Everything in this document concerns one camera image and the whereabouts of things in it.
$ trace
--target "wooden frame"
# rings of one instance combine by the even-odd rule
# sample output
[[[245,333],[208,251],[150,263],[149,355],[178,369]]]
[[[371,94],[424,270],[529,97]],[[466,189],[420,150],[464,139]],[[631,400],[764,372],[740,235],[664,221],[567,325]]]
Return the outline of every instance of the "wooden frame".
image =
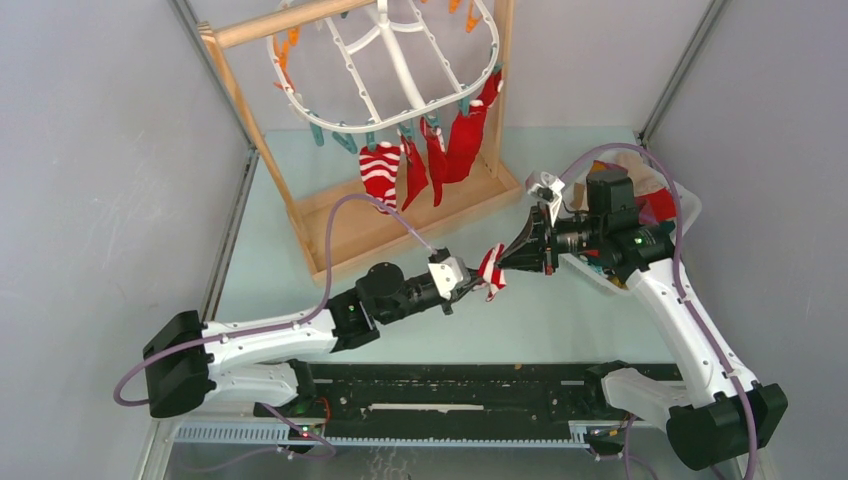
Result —
[[[224,50],[283,30],[312,23],[331,15],[374,3],[375,0],[313,0],[283,11],[269,13],[219,30],[208,23],[198,25],[200,38],[214,63],[236,110],[256,145],[274,184],[286,204],[286,211],[307,266],[316,282],[326,274],[326,222],[333,203],[349,193],[363,193],[359,179],[320,192],[303,200],[295,200],[280,172],[271,149],[253,117],[244,95],[230,68]],[[504,63],[503,79],[509,74],[512,17],[515,0],[495,0],[494,20],[500,34],[499,61]],[[514,201],[522,193],[521,184],[505,168],[500,159],[503,138],[504,101],[501,92],[492,106],[486,123],[483,146],[468,178],[459,184],[445,185],[441,206],[433,208],[432,190],[421,192],[416,202],[402,213],[416,229],[427,236],[446,233],[468,221],[490,214]],[[398,197],[405,196],[404,172],[398,176]],[[333,273],[344,273],[367,266],[377,255],[396,252],[414,241],[394,219],[379,215],[370,204],[350,202],[342,207],[333,228]]]

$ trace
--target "white bracket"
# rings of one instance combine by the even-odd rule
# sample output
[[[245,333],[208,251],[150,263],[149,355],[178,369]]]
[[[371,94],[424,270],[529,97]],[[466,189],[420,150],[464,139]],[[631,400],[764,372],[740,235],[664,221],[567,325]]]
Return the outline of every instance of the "white bracket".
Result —
[[[436,289],[439,290],[439,296],[450,300],[453,289],[465,280],[463,265],[456,257],[448,257],[444,262],[429,263],[427,267],[430,270],[430,276],[433,277],[433,283],[436,284]]]
[[[286,78],[286,75],[283,74],[280,65],[274,63],[274,60],[276,59],[276,55],[274,53],[274,39],[271,36],[267,37],[268,55],[271,59],[272,64],[274,65],[274,71],[277,73],[279,82],[283,86],[283,92],[285,92],[286,96],[289,97],[292,109],[301,118],[309,121],[310,123],[318,125],[321,128],[333,132],[350,134],[375,132],[377,130],[388,128],[400,122],[420,117],[421,115],[429,113],[450,103],[458,102],[459,100],[469,95],[472,95],[483,86],[483,84],[486,82],[486,79],[489,77],[489,75],[495,68],[498,59],[498,52],[500,50],[500,37],[498,36],[497,26],[495,25],[495,21],[492,15],[489,13],[489,11],[486,9],[486,6],[483,4],[483,1],[469,0],[475,3],[476,7],[482,14],[483,22],[488,25],[489,31],[491,32],[492,42],[490,58],[489,63],[481,72],[480,78],[478,78],[468,86],[460,84],[459,80],[457,80],[456,74],[450,67],[450,62],[445,58],[444,54],[442,53],[442,50],[436,43],[436,37],[430,32],[430,29],[424,22],[421,10],[419,10],[418,6],[415,4],[415,0],[407,1],[409,2],[409,6],[415,14],[415,17],[417,18],[415,22],[395,23],[390,21],[388,17],[388,0],[378,0],[376,7],[364,7],[368,15],[374,21],[374,27],[368,33],[363,35],[360,39],[350,44],[344,43],[331,17],[324,19],[324,22],[327,24],[327,27],[329,28],[330,33],[333,36],[333,42],[338,47],[339,53],[341,53],[342,58],[345,61],[346,68],[348,72],[350,72],[350,75],[357,86],[359,96],[365,103],[366,108],[368,109],[369,117],[370,119],[373,119],[373,121],[371,122],[368,121],[369,119],[363,119],[363,122],[361,124],[347,125],[342,123],[341,121],[332,121],[326,118],[310,115],[310,109],[303,105],[303,99],[294,91],[294,87],[288,82],[288,79]],[[430,42],[430,46],[433,48],[436,55],[439,57],[439,64],[441,65],[442,71],[444,71],[445,76],[447,76],[448,81],[453,87],[454,93],[451,93],[450,95],[447,95],[442,98],[432,99],[429,101],[426,101],[424,100],[424,98],[421,97],[421,92],[415,85],[415,80],[412,78],[412,74],[409,71],[409,66],[406,62],[406,58],[404,57],[403,52],[400,49],[400,45],[398,44],[395,32],[422,32],[424,33],[424,35],[427,36],[427,39]],[[352,55],[362,50],[365,46],[370,44],[377,37],[381,37],[386,45],[386,49],[389,52],[389,57],[391,58],[392,65],[395,69],[395,74],[397,75],[398,80],[400,81],[401,87],[403,88],[403,92],[406,95],[406,98],[409,101],[409,105],[411,107],[410,109],[403,110],[387,118],[382,118],[377,113],[377,108],[374,106],[374,101],[371,98],[371,94],[368,92],[368,89],[365,88],[365,84],[362,81],[362,77],[360,76],[359,71],[356,68],[356,64],[354,63],[352,58]]]

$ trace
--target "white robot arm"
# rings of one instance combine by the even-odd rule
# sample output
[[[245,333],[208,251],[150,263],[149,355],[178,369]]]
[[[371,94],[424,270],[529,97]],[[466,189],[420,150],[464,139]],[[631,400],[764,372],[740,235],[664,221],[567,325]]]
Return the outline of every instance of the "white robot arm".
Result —
[[[550,174],[528,179],[528,193],[540,202],[531,208],[524,229],[497,265],[551,275],[559,267],[560,255],[593,252],[596,265],[623,281],[654,313],[685,383],[685,389],[672,388],[623,362],[611,362],[586,372],[587,405],[616,415],[620,410],[631,412],[665,431],[681,460],[700,470],[747,450],[745,419],[732,378],[736,377],[753,406],[758,444],[765,445],[786,410],[786,396],[776,384],[762,386],[730,349],[691,288],[683,265],[679,265],[682,289],[677,288],[674,244],[660,226],[639,224],[627,175],[590,174],[589,211],[571,218],[560,218],[558,213],[563,186]],[[304,311],[248,324],[204,325],[197,312],[184,312],[144,350],[149,358],[178,344],[196,345],[145,368],[151,415],[181,415],[212,401],[274,407],[310,401],[314,384],[308,366],[298,358],[371,342],[379,338],[377,323],[436,306],[449,314],[451,305],[480,282],[476,272],[442,249],[430,257],[427,273],[409,279],[395,265],[375,265],[354,288],[330,298],[308,320]],[[712,343],[732,368],[722,365]]]
[[[428,273],[409,279],[393,264],[375,265],[308,320],[311,309],[244,324],[202,324],[196,311],[183,312],[144,349],[147,359],[175,345],[196,344],[145,368],[150,413],[173,417],[213,401],[274,407],[295,402],[313,387],[308,366],[298,358],[360,347],[380,337],[377,323],[432,307],[450,314],[478,281],[476,272],[442,249],[430,257]]]
[[[560,218],[563,182],[549,173],[531,175],[525,186],[539,203],[498,265],[551,275],[560,255],[591,252],[596,266],[624,282],[653,312],[685,383],[685,389],[672,388],[623,362],[612,362],[587,373],[589,401],[598,409],[631,412],[663,430],[681,460],[700,470],[747,451],[736,377],[752,405],[758,444],[764,446],[786,410],[783,391],[777,384],[761,385],[739,360],[692,289],[682,264],[677,266],[682,289],[677,288],[671,237],[661,226],[640,224],[627,174],[595,172],[586,180],[588,211]],[[731,368],[725,368],[713,343]]]

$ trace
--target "sock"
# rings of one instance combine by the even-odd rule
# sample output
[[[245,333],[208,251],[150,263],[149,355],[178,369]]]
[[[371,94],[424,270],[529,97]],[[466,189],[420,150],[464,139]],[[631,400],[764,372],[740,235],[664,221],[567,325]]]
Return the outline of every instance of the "sock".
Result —
[[[461,182],[471,173],[471,166],[483,145],[486,116],[489,108],[498,98],[501,88],[503,88],[501,72],[489,76],[480,95],[471,101],[468,115],[465,116],[462,112],[456,115],[448,143],[445,183]]]
[[[368,150],[368,146],[362,147],[359,152],[359,174],[365,184],[365,192],[392,209],[397,209],[395,184],[399,165],[400,147],[389,142],[380,142],[373,152]],[[387,214],[382,208],[375,208]]]
[[[421,133],[427,141],[427,160],[430,164],[430,179],[433,180],[433,206],[438,207],[442,203],[442,184],[445,183],[448,163],[445,140],[442,138],[442,129],[430,128],[424,117],[421,117]]]
[[[421,154],[418,153],[415,142],[407,140],[403,135],[400,135],[400,142],[400,150],[406,154],[406,200],[401,207],[403,211],[430,182],[427,181],[427,169],[424,167],[424,161],[421,160]]]
[[[486,286],[489,287],[489,294],[486,295],[487,302],[494,300],[495,295],[506,287],[506,278],[504,278],[503,270],[495,266],[495,262],[503,255],[503,251],[504,245],[502,243],[492,247],[491,250],[486,252],[486,256],[483,257],[483,263],[480,264],[480,269],[477,272],[483,281],[486,282]]]

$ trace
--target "cable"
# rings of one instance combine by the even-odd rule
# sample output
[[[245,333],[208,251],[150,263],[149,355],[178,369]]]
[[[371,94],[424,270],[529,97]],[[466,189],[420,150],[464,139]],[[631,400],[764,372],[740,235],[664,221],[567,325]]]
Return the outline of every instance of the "cable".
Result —
[[[374,197],[371,197],[370,195],[366,195],[366,194],[363,194],[363,193],[353,193],[353,194],[350,194],[350,195],[345,195],[344,197],[340,198],[333,205],[333,208],[330,210],[329,218],[327,219],[327,232],[326,232],[326,235],[325,235],[325,238],[324,238],[324,252],[325,252],[325,260],[326,260],[325,264],[327,265],[327,281],[324,285],[324,294],[322,295],[321,301],[318,302],[318,305],[315,307],[315,309],[312,310],[311,312],[309,312],[309,314],[307,314],[303,318],[300,318],[300,319],[297,319],[297,320],[294,320],[294,321],[291,321],[291,322],[287,322],[287,323],[282,323],[282,324],[277,324],[277,325],[269,325],[269,326],[265,326],[265,327],[250,328],[250,329],[242,330],[240,332],[234,332],[234,333],[227,335],[229,338],[239,338],[239,337],[245,337],[245,336],[248,336],[248,335],[257,335],[257,334],[261,334],[261,333],[268,333],[268,332],[275,332],[275,331],[278,331],[278,330],[284,330],[284,329],[287,329],[287,328],[291,328],[294,325],[300,325],[300,324],[304,324],[306,322],[309,322],[313,318],[318,316],[319,313],[321,313],[321,310],[324,309],[324,307],[327,305],[327,301],[330,299],[330,289],[332,288],[332,284],[333,284],[333,256],[332,256],[332,248],[331,248],[332,247],[331,236],[332,236],[332,232],[333,232],[333,222],[335,221],[336,213],[338,213],[339,208],[341,208],[342,205],[344,205],[345,203],[347,203],[351,200],[364,200],[366,202],[370,202],[370,203],[374,204],[375,206],[381,208],[383,211],[388,212],[392,217],[395,218],[395,220],[397,220],[398,222],[400,222],[401,225],[406,227],[407,231],[416,240],[418,240],[424,246],[424,248],[429,250],[431,254],[436,253],[436,249],[429,242],[427,242],[427,240],[425,240],[424,237],[422,237],[421,234],[418,233],[417,230],[415,230],[415,227],[410,225],[409,222],[407,222],[403,217],[400,216],[400,214],[398,214],[393,209],[389,208],[383,202],[375,199]],[[205,345],[207,343],[219,342],[219,341],[223,340],[223,338],[224,338],[223,334],[213,335],[211,337],[206,337],[206,338],[199,338],[199,339],[196,339],[196,340],[191,340],[191,341],[188,341],[188,342],[181,343],[179,345],[174,345],[173,347],[166,348],[165,350],[162,350],[159,353],[151,355],[150,357],[144,359],[144,361],[140,362],[138,365],[131,368],[123,377],[121,377],[121,379],[118,381],[118,384],[115,385],[115,390],[112,392],[112,399],[115,400],[115,403],[117,403],[118,405],[124,406],[124,407],[139,407],[139,406],[142,406],[142,405],[148,405],[150,403],[150,399],[148,399],[148,398],[143,399],[143,400],[127,400],[121,395],[121,393],[124,390],[124,387],[126,387],[127,383],[129,383],[129,381],[132,380],[133,377],[138,375],[139,372],[141,372],[145,368],[149,367],[150,365],[153,365],[154,363],[158,362],[159,360],[162,360],[163,358],[165,358],[169,355],[173,355],[173,354],[175,354],[177,352],[181,352],[183,350],[188,350],[189,348],[194,348],[194,347],[197,347],[197,346]],[[205,468],[200,468],[200,469],[191,469],[191,468],[186,467],[186,469],[191,470],[191,471],[195,471],[195,472],[199,472],[199,473],[211,472],[211,471],[215,471],[215,470],[220,470],[222,468],[226,468],[230,465],[238,463],[238,462],[240,462],[240,461],[242,461],[246,458],[252,457],[254,455],[259,455],[259,454],[262,454],[262,453],[269,453],[269,452],[272,452],[272,451],[273,452],[288,452],[290,458],[294,457],[294,456],[298,456],[298,457],[307,458],[307,459],[310,459],[310,460],[323,460],[323,459],[330,458],[330,457],[332,457],[333,455],[336,454],[335,447],[333,447],[333,445],[331,445],[330,442],[328,442],[326,439],[324,439],[323,436],[312,433],[312,432],[304,432],[294,422],[292,422],[289,419],[280,415],[280,413],[277,412],[273,407],[266,405],[264,403],[261,404],[261,405],[263,407],[265,407],[265,409],[268,410],[274,417],[276,417],[278,420],[280,420],[281,422],[288,425],[290,428],[294,429],[296,432],[299,432],[301,435],[304,435],[304,436],[309,436],[312,439],[316,440],[317,442],[321,443],[322,445],[328,447],[330,449],[330,453],[324,454],[324,455],[303,455],[303,454],[299,454],[299,453],[296,453],[296,452],[286,450],[285,448],[279,447],[279,446],[278,447],[266,447],[266,448],[260,448],[260,449],[257,449],[257,450],[253,450],[251,452],[248,452],[244,455],[241,455],[239,457],[236,457],[232,460],[229,460],[229,461],[227,461],[227,462],[225,462],[221,465],[216,465],[214,467],[205,467]],[[326,402],[326,400],[325,400],[325,406],[327,407],[327,420],[329,420],[329,418],[330,418],[330,405],[329,405],[329,402]]]
[[[674,185],[674,179],[671,177],[668,170],[666,170],[663,163],[660,162],[654,154],[638,145],[631,145],[629,143],[608,143],[606,145],[595,147],[581,155],[580,158],[572,163],[571,166],[568,167],[562,175],[560,175],[560,180],[568,185],[570,181],[569,179],[574,177],[576,172],[581,171],[586,163],[595,160],[601,153],[612,149],[632,150],[646,156],[648,160],[653,163],[654,167],[662,173],[663,177],[665,177],[665,180],[668,183],[668,188],[671,191],[671,197],[674,200],[674,208],[676,210],[675,220],[677,221],[677,228],[674,232],[675,248],[671,267],[675,288],[677,289],[678,296],[683,300],[683,304],[686,306],[686,309],[692,315],[692,318],[695,320],[698,328],[704,334],[704,337],[706,337],[710,347],[712,347],[718,357],[722,368],[724,368],[725,372],[730,376],[730,374],[733,373],[733,366],[730,364],[730,361],[722,348],[718,345],[718,341],[713,333],[709,328],[707,328],[707,325],[704,323],[704,319],[701,318],[698,310],[694,305],[692,305],[691,301],[686,300],[686,290],[684,289],[683,282],[680,281],[681,254],[683,253],[683,213],[680,206],[680,195],[677,193],[677,187]],[[752,480],[757,468],[757,424],[754,421],[754,412],[751,408],[751,402],[748,400],[748,395],[745,393],[745,388],[742,386],[742,382],[739,381],[739,378],[736,376],[730,376],[730,381],[733,383],[733,388],[736,390],[739,400],[742,403],[742,410],[745,414],[745,423],[748,428],[748,467],[745,470],[745,477],[743,480]],[[625,460],[625,470],[627,470],[627,465],[627,460]]]
[[[630,430],[632,430],[631,427],[633,427],[635,421],[636,415],[630,415],[630,420],[627,421],[627,427],[624,429],[624,476],[627,477],[627,480],[630,480]]]
[[[336,218],[336,213],[338,212],[339,208],[342,205],[344,205],[345,203],[347,203],[351,200],[365,200],[367,202],[371,202],[374,205],[384,209],[391,216],[393,216],[398,222],[400,222],[404,227],[406,227],[406,229],[409,231],[409,233],[413,237],[415,237],[415,239],[417,239],[419,242],[421,242],[421,244],[424,246],[424,248],[429,250],[431,254],[436,252],[436,249],[432,245],[430,245],[429,242],[424,240],[424,238],[421,236],[421,234],[419,234],[418,231],[415,230],[415,228],[412,225],[410,225],[396,211],[394,211],[391,208],[389,208],[388,206],[386,206],[386,204],[384,204],[383,202],[375,199],[374,197],[371,197],[370,195],[366,195],[364,193],[353,193],[353,194],[350,194],[350,195],[345,195],[344,197],[340,198],[335,203],[335,205],[333,205],[333,208],[330,210],[330,216],[327,219],[327,233],[326,233],[325,238],[324,238],[324,252],[325,252],[325,255],[326,255],[325,258],[326,258],[326,265],[327,265],[327,281],[324,285],[324,294],[321,297],[321,301],[318,302],[318,305],[315,307],[315,309],[312,310],[311,312],[309,312],[309,314],[306,315],[303,318],[299,318],[297,320],[293,320],[293,321],[287,322],[287,323],[281,323],[281,324],[276,324],[276,325],[268,325],[268,326],[264,326],[264,327],[249,328],[249,329],[242,330],[242,331],[239,331],[239,332],[233,332],[233,333],[230,333],[230,334],[227,335],[229,338],[239,338],[239,337],[245,337],[245,336],[248,336],[248,335],[258,335],[258,334],[261,334],[261,333],[268,333],[268,332],[276,332],[278,330],[285,330],[287,328],[293,327],[294,325],[301,325],[301,324],[304,324],[306,322],[309,322],[313,318],[317,317],[319,313],[321,313],[321,310],[324,309],[324,307],[327,305],[327,301],[330,299],[330,288],[332,287],[332,284],[333,284],[333,261],[332,261],[333,255],[332,255],[332,249],[331,249],[331,245],[332,245],[331,235],[332,235],[332,232],[333,232],[333,221]],[[188,342],[181,343],[179,345],[174,345],[173,347],[166,348],[165,350],[162,350],[159,353],[151,355],[150,357],[146,358],[144,361],[142,361],[141,363],[139,363],[135,367],[131,368],[130,371],[127,372],[126,375],[124,375],[118,381],[118,384],[115,386],[115,390],[112,392],[112,398],[115,400],[115,403],[117,403],[118,405],[124,406],[124,407],[139,407],[139,406],[142,406],[142,405],[149,404],[150,403],[149,399],[127,400],[127,399],[125,399],[121,396],[121,392],[124,390],[124,387],[127,385],[127,383],[129,383],[130,380],[132,380],[133,377],[138,375],[139,372],[141,372],[145,368],[149,367],[150,365],[153,365],[154,363],[158,362],[159,360],[162,360],[163,358],[165,358],[169,355],[173,355],[173,354],[175,354],[177,352],[181,352],[183,350],[188,350],[189,348],[194,348],[194,347],[197,347],[197,346],[200,346],[200,345],[205,345],[207,343],[219,342],[223,338],[224,338],[223,334],[213,335],[211,337],[199,338],[199,339],[196,339],[196,340],[191,340],[191,341],[188,341]]]

